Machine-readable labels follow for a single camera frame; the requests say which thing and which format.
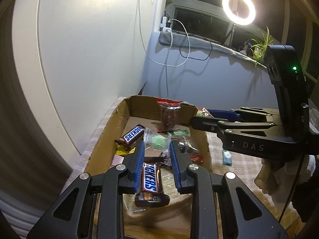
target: cardboard box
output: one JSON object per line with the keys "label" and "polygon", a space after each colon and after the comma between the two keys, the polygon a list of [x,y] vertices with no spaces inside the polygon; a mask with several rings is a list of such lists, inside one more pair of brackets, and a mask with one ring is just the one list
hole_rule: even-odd
{"label": "cardboard box", "polygon": [[[203,167],[212,172],[211,158],[206,133],[189,127],[190,119],[196,115],[197,108],[191,104],[183,103],[179,110],[181,129],[188,129],[195,140],[198,149],[204,155]],[[86,172],[97,175],[106,172],[111,167],[117,144],[114,141],[133,128],[142,124],[153,130],[160,125],[160,107],[157,98],[149,96],[132,96],[124,99],[115,109],[102,132],[86,166]],[[125,224],[125,233],[141,239],[149,238],[189,238],[190,232],[190,202],[191,198],[182,203],[170,206],[172,209],[183,209],[178,215],[167,216],[165,220],[141,222],[140,225]],[[162,208],[154,209],[154,213],[163,212]]]}

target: white panel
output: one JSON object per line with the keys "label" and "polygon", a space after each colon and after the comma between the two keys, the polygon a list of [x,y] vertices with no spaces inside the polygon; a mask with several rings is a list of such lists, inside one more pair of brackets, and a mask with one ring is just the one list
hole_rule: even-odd
{"label": "white panel", "polygon": [[42,72],[37,33],[39,0],[16,0],[12,19],[14,61],[23,93],[48,140],[72,166],[79,156],[52,104]]}
{"label": "white panel", "polygon": [[[158,43],[159,32],[153,32],[149,46],[150,57],[164,63],[168,47]],[[182,49],[187,56],[188,49]],[[191,50],[190,57],[205,59],[209,51]],[[172,48],[167,64],[178,65],[185,58],[179,48]],[[216,110],[239,107],[278,108],[275,89],[267,70],[249,61],[240,60],[213,51],[205,61],[188,59],[180,67],[167,67],[168,91],[166,94],[165,67],[148,60],[148,79],[143,95],[187,101],[197,107]]]}
{"label": "white panel", "polygon": [[[155,0],[141,0],[147,47]],[[60,119],[79,152],[118,96],[141,89],[137,0],[41,0],[40,53]]]}

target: green plant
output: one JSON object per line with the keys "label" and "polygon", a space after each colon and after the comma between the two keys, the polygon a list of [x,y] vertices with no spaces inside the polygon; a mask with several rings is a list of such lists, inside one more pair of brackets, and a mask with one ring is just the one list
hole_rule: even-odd
{"label": "green plant", "polygon": [[267,27],[267,35],[264,35],[264,33],[262,33],[262,35],[264,38],[263,41],[259,40],[258,38],[251,38],[251,40],[256,43],[250,47],[251,50],[252,48],[255,48],[254,50],[252,50],[253,58],[256,60],[255,65],[261,62],[261,60],[264,58],[264,55],[266,53],[267,46],[272,45],[272,42],[274,41],[274,39],[269,33],[268,27]]}

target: chocolate bar wrapper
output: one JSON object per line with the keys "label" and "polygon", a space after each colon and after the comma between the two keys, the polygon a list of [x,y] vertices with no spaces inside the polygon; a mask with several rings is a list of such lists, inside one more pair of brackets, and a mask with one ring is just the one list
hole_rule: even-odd
{"label": "chocolate bar wrapper", "polygon": [[131,150],[133,147],[135,147],[137,141],[143,139],[145,127],[141,124],[136,125],[133,129],[131,129],[129,132],[124,134],[119,139],[116,139],[116,143],[118,143],[121,146],[124,146],[127,148],[127,150]]}
{"label": "chocolate bar wrapper", "polygon": [[143,164],[141,186],[135,195],[137,207],[163,207],[169,204],[169,196],[164,194],[158,164]]}

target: window sill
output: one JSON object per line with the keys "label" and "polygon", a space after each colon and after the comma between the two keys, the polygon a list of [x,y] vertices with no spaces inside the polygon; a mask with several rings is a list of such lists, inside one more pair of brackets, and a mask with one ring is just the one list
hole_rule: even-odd
{"label": "window sill", "polygon": [[[216,44],[212,42],[212,45],[210,42],[206,41],[206,40],[202,40],[196,37],[189,37],[189,42],[190,42],[190,48],[191,49],[201,49],[201,50],[208,50],[210,51],[212,49],[213,46],[213,51],[218,51],[221,52],[225,55],[228,56],[234,56],[240,60],[245,60],[245,61],[250,61],[254,64],[256,64],[256,61],[251,58],[248,57],[244,54],[241,54],[240,52],[234,51],[230,48],[226,48],[222,45]],[[159,43],[162,46],[170,46],[171,44],[171,34],[169,32],[164,32],[161,31],[160,35],[159,35]],[[178,34],[178,33],[173,33],[173,44],[172,47],[182,47],[182,48],[188,48],[188,42],[187,42],[187,38],[185,39],[185,35],[182,34]]]}

